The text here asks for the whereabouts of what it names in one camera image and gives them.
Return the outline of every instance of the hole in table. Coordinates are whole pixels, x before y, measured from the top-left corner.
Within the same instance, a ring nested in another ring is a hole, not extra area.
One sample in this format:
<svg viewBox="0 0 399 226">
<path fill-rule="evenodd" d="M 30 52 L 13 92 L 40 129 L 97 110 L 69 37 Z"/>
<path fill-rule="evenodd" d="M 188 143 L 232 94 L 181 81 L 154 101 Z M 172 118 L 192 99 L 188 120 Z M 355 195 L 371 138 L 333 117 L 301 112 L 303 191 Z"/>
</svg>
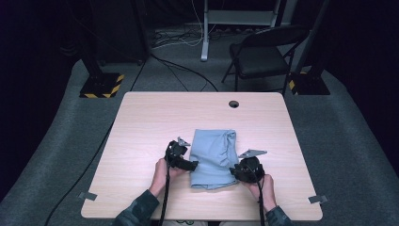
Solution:
<svg viewBox="0 0 399 226">
<path fill-rule="evenodd" d="M 239 106 L 239 104 L 238 104 L 238 102 L 236 102 L 236 101 L 230 101 L 230 102 L 229 102 L 229 106 L 232 107 L 232 108 L 236 108 L 236 107 Z"/>
</svg>

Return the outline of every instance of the folded towel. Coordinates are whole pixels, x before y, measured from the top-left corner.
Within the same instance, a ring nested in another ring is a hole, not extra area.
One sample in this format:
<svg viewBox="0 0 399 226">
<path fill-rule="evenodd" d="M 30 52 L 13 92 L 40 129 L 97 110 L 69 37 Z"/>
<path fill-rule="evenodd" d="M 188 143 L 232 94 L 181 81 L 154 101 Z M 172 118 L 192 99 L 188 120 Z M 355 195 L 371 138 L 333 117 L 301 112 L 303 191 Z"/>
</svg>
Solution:
<svg viewBox="0 0 399 226">
<path fill-rule="evenodd" d="M 196 130 L 190 161 L 199 161 L 191 172 L 191 187 L 217 189 L 237 183 L 230 168 L 238 164 L 234 130 Z"/>
</svg>

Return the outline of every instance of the black curtain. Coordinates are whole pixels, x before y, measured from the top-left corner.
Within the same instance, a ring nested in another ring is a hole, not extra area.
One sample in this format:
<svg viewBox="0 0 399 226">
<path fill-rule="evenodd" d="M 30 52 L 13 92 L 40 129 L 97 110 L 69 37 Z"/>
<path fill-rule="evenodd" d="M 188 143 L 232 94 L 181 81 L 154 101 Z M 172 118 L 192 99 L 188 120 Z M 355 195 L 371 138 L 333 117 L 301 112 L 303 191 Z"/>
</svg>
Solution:
<svg viewBox="0 0 399 226">
<path fill-rule="evenodd" d="M 298 0 L 293 20 L 312 23 L 319 3 Z M 331 0 L 307 58 L 348 89 L 399 174 L 399 1 Z"/>
<path fill-rule="evenodd" d="M 76 60 L 61 54 L 69 38 L 58 9 L 29 0 L 0 8 L 0 200 L 51 125 Z"/>
</svg>

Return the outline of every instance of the hazard tape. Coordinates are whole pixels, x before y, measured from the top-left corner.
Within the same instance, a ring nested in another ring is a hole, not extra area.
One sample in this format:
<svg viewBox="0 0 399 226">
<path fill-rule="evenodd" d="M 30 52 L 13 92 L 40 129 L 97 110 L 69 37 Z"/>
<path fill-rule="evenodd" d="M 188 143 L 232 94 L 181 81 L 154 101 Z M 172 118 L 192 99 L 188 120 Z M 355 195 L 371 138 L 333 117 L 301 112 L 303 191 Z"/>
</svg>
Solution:
<svg viewBox="0 0 399 226">
<path fill-rule="evenodd" d="M 82 98 L 112 98 L 117 95 L 118 90 L 120 89 L 120 83 L 122 82 L 124 78 L 124 75 L 121 74 L 117 82 L 115 83 L 115 86 L 112 88 L 112 90 L 109 93 L 81 93 L 80 97 Z"/>
<path fill-rule="evenodd" d="M 290 87 L 290 90 L 293 93 L 293 95 L 298 94 L 297 88 L 295 86 L 295 81 L 291 74 L 289 74 L 289 76 L 288 76 L 288 86 Z"/>
</svg>

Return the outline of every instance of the metal bracket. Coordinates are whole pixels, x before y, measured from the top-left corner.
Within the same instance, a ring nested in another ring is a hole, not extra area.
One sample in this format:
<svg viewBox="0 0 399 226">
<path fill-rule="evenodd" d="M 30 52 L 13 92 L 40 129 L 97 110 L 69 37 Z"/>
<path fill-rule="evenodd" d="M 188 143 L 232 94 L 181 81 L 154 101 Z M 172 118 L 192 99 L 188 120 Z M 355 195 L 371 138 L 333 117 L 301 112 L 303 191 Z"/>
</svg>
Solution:
<svg viewBox="0 0 399 226">
<path fill-rule="evenodd" d="M 179 142 L 179 146 L 191 146 L 191 144 L 185 142 L 182 138 L 177 137 L 177 141 Z"/>
<path fill-rule="evenodd" d="M 250 157 L 253 157 L 253 156 L 256 156 L 256 155 L 261 155 L 261 154 L 264 154 L 264 153 L 267 153 L 267 151 L 260 151 L 260 150 L 251 150 L 251 149 L 248 149 L 248 151 L 242 153 L 242 154 L 239 155 L 238 157 L 239 157 L 239 158 L 250 158 Z"/>
</svg>

